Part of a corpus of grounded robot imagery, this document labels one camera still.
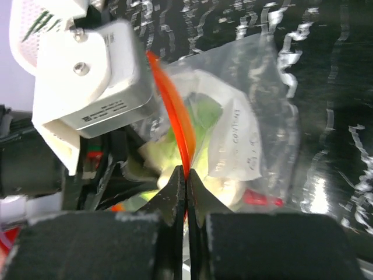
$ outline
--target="white label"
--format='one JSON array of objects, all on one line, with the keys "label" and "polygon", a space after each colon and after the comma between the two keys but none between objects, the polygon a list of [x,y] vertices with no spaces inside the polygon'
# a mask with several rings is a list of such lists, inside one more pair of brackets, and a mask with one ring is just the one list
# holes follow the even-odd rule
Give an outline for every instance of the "white label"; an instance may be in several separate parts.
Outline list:
[{"label": "white label", "polygon": [[245,93],[203,71],[199,90],[219,102],[223,113],[209,144],[209,176],[239,181],[261,177],[262,143],[258,120]]}]

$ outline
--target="red object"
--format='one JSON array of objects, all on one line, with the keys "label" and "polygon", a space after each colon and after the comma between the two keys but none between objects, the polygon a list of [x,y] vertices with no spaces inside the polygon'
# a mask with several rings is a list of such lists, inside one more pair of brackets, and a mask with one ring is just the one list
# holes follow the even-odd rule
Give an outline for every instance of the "red object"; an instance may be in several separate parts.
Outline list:
[{"label": "red object", "polygon": [[[14,241],[16,240],[17,236],[18,236],[18,233],[19,233],[19,227],[15,227],[14,229],[10,229],[10,230],[7,230],[6,232],[4,232],[5,236],[9,239],[9,241],[13,244]],[[6,254],[8,255],[9,254],[9,251],[10,251],[10,248],[7,248],[2,242],[0,242],[0,247],[1,247],[1,250]]]},{"label": "red object", "polygon": [[[246,204],[260,205],[260,206],[269,205],[268,198],[265,195],[258,194],[257,192],[254,192],[252,190],[246,190],[243,198]],[[280,198],[274,198],[270,200],[273,201],[273,204],[275,204],[278,207],[284,206],[284,201]]]},{"label": "red object", "polygon": [[100,165],[100,161],[101,161],[101,158],[103,157],[103,153],[100,150],[91,150],[90,152],[88,152],[87,157],[90,160],[95,161],[94,167],[97,169],[98,166]]}]

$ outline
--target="printed label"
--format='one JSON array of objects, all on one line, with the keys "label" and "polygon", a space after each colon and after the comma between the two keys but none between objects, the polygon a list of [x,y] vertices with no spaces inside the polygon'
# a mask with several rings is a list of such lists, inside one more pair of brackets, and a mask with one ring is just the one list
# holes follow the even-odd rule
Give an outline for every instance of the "printed label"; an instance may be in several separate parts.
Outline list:
[{"label": "printed label", "polygon": [[109,115],[110,113],[114,113],[125,108],[127,108],[127,105],[124,104],[122,100],[115,101],[106,106],[102,106],[100,111],[97,111],[91,115],[87,115],[83,117],[82,120],[88,123],[90,121],[100,119]]}]

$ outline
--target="black surface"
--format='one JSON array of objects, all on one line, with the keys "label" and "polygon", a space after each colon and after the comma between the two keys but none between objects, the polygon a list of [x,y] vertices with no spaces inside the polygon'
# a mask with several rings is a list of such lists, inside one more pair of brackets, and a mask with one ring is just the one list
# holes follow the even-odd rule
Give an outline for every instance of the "black surface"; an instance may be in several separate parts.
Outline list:
[{"label": "black surface", "polygon": [[[109,7],[113,15],[131,20],[147,50],[173,62],[235,40],[242,17],[247,16],[250,22],[254,17],[248,15],[258,16],[246,36],[259,33],[260,14],[269,2],[275,1],[153,0],[147,6],[112,0]],[[343,221],[351,228],[347,233],[358,256],[372,261],[373,166],[361,160],[349,126],[364,126],[358,136],[367,155],[371,155],[373,1],[276,2],[270,11],[282,4],[288,7],[274,34],[278,51],[287,33],[296,31],[302,23],[312,23],[305,40],[292,42],[291,51],[302,51],[302,55],[286,69],[298,80],[293,102],[299,111],[301,130],[287,205],[296,211],[323,213]],[[360,177],[364,172],[369,176],[366,180]],[[355,191],[361,180],[368,187]],[[346,204],[349,210],[341,206]]]},{"label": "black surface", "polygon": [[186,191],[191,279],[210,279],[207,239],[203,230],[206,215],[209,213],[232,213],[232,211],[205,188],[194,169],[189,172]]},{"label": "black surface", "polygon": [[185,209],[178,166],[137,213],[62,212],[31,219],[2,279],[181,280]]},{"label": "black surface", "polygon": [[25,133],[8,135],[0,139],[0,148],[1,197],[54,194],[61,190],[61,162],[37,131],[29,128]]},{"label": "black surface", "polygon": [[41,220],[20,232],[2,279],[155,279],[160,221],[109,212]]},{"label": "black surface", "polygon": [[341,227],[323,215],[211,214],[204,230],[211,279],[364,279]]}]

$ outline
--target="white paint marks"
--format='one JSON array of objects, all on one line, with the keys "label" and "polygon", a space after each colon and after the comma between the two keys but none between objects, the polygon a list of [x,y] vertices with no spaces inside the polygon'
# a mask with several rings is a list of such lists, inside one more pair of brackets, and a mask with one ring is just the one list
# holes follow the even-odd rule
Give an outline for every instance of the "white paint marks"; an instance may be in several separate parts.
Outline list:
[{"label": "white paint marks", "polygon": [[165,22],[166,22],[166,13],[171,9],[172,4],[173,4],[173,0],[168,0],[165,10],[163,10],[162,13],[159,16],[160,31],[165,32],[168,35],[168,39],[169,39],[168,44],[170,46],[170,52],[171,53],[173,53],[175,51],[175,48],[176,48],[176,46],[175,46],[175,34],[174,34],[173,30],[171,29],[171,27],[169,25],[165,24]]},{"label": "white paint marks", "polygon": [[126,212],[117,212],[115,214],[115,220],[120,222],[134,222],[134,221],[146,221],[146,222],[158,222],[159,217],[156,214],[145,214],[145,213],[137,213],[136,215],[131,215],[130,213]]},{"label": "white paint marks", "polygon": [[[354,194],[346,205],[339,205],[349,212],[351,212],[353,206],[355,206],[354,217],[356,222],[361,224],[367,233],[373,235],[373,227],[369,225],[370,218],[367,210],[368,206],[373,206],[373,187],[369,182],[373,180],[373,157],[368,154],[360,141],[358,131],[364,129],[365,127],[363,125],[358,124],[355,127],[349,127],[349,132],[351,133],[355,147],[360,151],[360,159],[367,165],[367,169],[364,170],[364,175],[359,177],[360,182],[356,185],[353,185],[350,180],[340,172],[345,181],[354,188]],[[341,224],[350,227],[350,222],[348,221],[347,223],[346,220],[346,218],[343,218]]]},{"label": "white paint marks", "polygon": [[[323,149],[312,158],[311,167],[307,171],[307,180],[303,186],[304,200],[301,201],[300,203],[302,212],[310,212],[312,210],[316,213],[322,212],[323,214],[325,214],[328,211],[327,205],[322,205],[322,209],[317,209],[315,206],[317,203],[314,201],[318,199],[316,196],[322,193],[322,190],[319,190],[318,188],[324,188],[324,183],[325,183],[324,179],[317,178],[317,176],[315,175],[315,171],[316,171],[319,160],[323,156],[329,153],[329,149],[326,145],[326,138],[328,137],[330,132],[334,130],[334,111],[331,109],[332,107],[333,107],[333,103],[328,102],[327,109],[326,109],[328,119],[326,122],[326,127],[324,129],[324,132],[321,134],[320,139],[319,139],[319,143],[321,144],[321,146],[323,146]],[[309,192],[310,190],[312,190],[313,187],[315,187],[315,195],[311,196]]]},{"label": "white paint marks", "polygon": [[340,5],[340,27],[340,36],[335,42],[332,51],[330,74],[328,77],[328,81],[330,82],[335,80],[337,77],[340,51],[342,49],[343,43],[347,40],[347,38],[350,35],[348,0],[343,0],[342,4]]},{"label": "white paint marks", "polygon": [[19,245],[14,244],[12,249],[10,250],[9,255],[5,260],[4,267],[1,272],[1,279],[4,279],[4,277],[6,276],[9,266],[11,265],[13,259],[17,256],[18,249],[19,249]]},{"label": "white paint marks", "polygon": [[27,221],[28,221],[28,224],[30,226],[34,226],[39,222],[53,220],[57,217],[60,217],[62,215],[66,215],[66,214],[67,214],[67,212],[50,213],[50,214],[43,215],[43,216],[40,216],[40,217],[29,218]]},{"label": "white paint marks", "polygon": [[[271,16],[272,22],[269,24],[269,32],[273,33],[275,31],[276,26],[281,22],[283,17],[283,12],[286,11],[290,1],[286,0],[284,5]],[[303,41],[309,35],[309,28],[312,26],[313,21],[311,19],[314,15],[318,14],[318,8],[309,8],[305,11],[303,18],[306,19],[303,23],[298,25],[297,31],[287,33],[284,39],[284,44],[282,49],[279,52],[279,56],[277,58],[277,70],[281,77],[283,83],[289,86],[289,90],[286,94],[287,98],[293,98],[295,91],[298,86],[298,81],[296,77],[290,73],[286,73],[285,69],[291,67],[295,64],[300,56],[302,55],[301,51],[290,51],[291,42],[294,41]]]}]

